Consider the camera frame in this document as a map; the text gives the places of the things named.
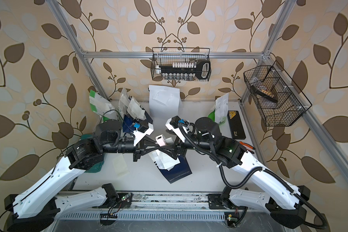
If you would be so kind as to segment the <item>pink mini stapler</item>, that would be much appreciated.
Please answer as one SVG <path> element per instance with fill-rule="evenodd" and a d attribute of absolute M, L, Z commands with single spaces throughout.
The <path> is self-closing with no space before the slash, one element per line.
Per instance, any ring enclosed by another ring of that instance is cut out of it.
<path fill-rule="evenodd" d="M 160 147 L 163 147 L 163 146 L 166 146 L 167 143 L 165 141 L 165 137 L 163 135 L 159 135 L 157 136 L 156 138 L 156 143 L 160 146 Z"/>

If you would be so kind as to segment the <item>navy bag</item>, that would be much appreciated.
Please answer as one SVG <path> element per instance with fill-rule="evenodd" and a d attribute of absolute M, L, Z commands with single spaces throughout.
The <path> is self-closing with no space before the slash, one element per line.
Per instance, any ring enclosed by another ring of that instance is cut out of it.
<path fill-rule="evenodd" d="M 165 179 L 173 184 L 192 174 L 190 166 L 185 158 L 182 156 L 178 157 L 179 164 L 176 164 L 170 171 L 159 169 L 160 173 L 165 177 Z"/>
<path fill-rule="evenodd" d="M 134 123 L 138 123 L 141 127 L 148 127 L 148 124 L 153 124 L 153 119 L 149 113 L 141 106 L 141 104 L 134 98 L 130 98 L 127 112 L 133 119 Z"/>

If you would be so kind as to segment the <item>navy bag front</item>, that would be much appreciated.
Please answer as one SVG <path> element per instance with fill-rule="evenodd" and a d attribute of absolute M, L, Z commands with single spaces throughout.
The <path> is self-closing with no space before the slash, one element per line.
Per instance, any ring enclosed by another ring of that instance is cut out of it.
<path fill-rule="evenodd" d="M 133 119 L 134 123 L 138 123 L 141 127 L 148 127 L 148 124 L 153 124 L 153 119 L 149 113 L 141 106 L 141 104 L 134 98 L 130 98 L 127 112 Z"/>

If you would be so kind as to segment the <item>large white paper bag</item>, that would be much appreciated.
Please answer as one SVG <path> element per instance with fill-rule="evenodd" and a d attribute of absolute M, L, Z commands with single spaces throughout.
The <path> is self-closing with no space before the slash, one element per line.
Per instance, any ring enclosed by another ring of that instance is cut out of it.
<path fill-rule="evenodd" d="M 149 111 L 154 118 L 169 119 L 178 115 L 180 89 L 149 85 Z"/>

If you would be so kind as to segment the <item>blue white Cheerful bag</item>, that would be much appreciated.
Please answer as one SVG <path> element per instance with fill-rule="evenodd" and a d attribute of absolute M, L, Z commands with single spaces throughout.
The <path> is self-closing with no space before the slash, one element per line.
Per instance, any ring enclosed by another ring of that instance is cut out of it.
<path fill-rule="evenodd" d="M 128 95 L 126 88 L 123 88 L 121 90 L 119 98 L 119 113 L 121 114 L 121 116 L 127 116 L 130 119 L 134 120 L 134 117 L 128 113 L 128 107 L 132 98 L 133 96 Z"/>

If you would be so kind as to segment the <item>green white bag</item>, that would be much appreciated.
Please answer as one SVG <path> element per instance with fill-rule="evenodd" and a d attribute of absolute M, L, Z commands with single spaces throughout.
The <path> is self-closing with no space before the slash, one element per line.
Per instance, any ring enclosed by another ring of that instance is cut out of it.
<path fill-rule="evenodd" d="M 114 106 L 95 91 L 90 90 L 89 100 L 91 110 L 103 117 L 104 121 L 118 118 Z"/>
<path fill-rule="evenodd" d="M 215 104 L 213 109 L 211 110 L 208 117 L 218 125 L 222 125 L 225 123 L 227 119 L 228 114 L 228 100 L 229 100 L 229 94 L 226 93 L 225 95 L 217 98 L 215 100 Z"/>

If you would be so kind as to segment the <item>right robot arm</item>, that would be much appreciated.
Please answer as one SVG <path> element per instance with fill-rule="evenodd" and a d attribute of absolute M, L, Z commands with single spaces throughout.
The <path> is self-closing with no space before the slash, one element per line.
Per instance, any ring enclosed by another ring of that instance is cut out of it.
<path fill-rule="evenodd" d="M 295 229 L 306 222 L 306 209 L 313 209 L 308 203 L 310 190 L 295 186 L 260 163 L 238 141 L 213 134 L 178 133 L 176 141 L 168 144 L 161 135 L 156 143 L 162 152 L 174 159 L 184 156 L 188 149 L 208 155 L 216 162 L 225 188 L 214 204 L 227 209 L 239 206 L 258 209 L 269 214 L 284 227 Z"/>

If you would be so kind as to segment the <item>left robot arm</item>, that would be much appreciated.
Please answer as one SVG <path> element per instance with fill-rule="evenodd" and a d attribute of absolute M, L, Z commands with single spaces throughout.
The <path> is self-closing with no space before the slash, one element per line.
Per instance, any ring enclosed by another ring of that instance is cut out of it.
<path fill-rule="evenodd" d="M 131 153 L 137 160 L 158 147 L 147 137 L 137 145 L 133 140 L 116 136 L 110 139 L 95 136 L 80 140 L 67 150 L 66 155 L 59 157 L 55 167 L 32 187 L 21 194 L 10 194 L 5 198 L 5 212 L 9 215 L 0 231 L 41 232 L 54 220 L 73 211 L 90 207 L 114 208 L 122 204 L 127 197 L 120 198 L 112 184 L 71 196 L 57 195 L 72 180 L 103 161 L 106 153 Z"/>

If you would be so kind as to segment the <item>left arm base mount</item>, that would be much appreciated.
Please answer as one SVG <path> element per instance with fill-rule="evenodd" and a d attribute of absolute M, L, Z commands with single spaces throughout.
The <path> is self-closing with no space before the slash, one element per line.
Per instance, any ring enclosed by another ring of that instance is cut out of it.
<path fill-rule="evenodd" d="M 111 183 L 104 184 L 92 192 L 99 194 L 100 189 L 105 192 L 105 201 L 102 205 L 97 206 L 97 208 L 108 208 L 106 213 L 100 214 L 100 224 L 102 226 L 112 225 L 118 219 L 117 213 L 122 209 L 122 206 L 129 206 L 131 204 L 132 193 L 129 192 L 120 197 Z"/>

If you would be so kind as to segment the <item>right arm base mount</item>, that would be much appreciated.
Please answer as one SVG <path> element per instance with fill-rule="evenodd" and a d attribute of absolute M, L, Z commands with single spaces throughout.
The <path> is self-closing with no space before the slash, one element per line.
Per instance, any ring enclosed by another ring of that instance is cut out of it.
<path fill-rule="evenodd" d="M 209 209 L 228 209 L 234 211 L 233 213 L 225 214 L 225 224 L 228 228 L 235 229 L 246 216 L 248 207 L 234 205 L 230 200 L 231 190 L 231 188 L 225 187 L 222 193 L 208 194 L 207 197 Z"/>

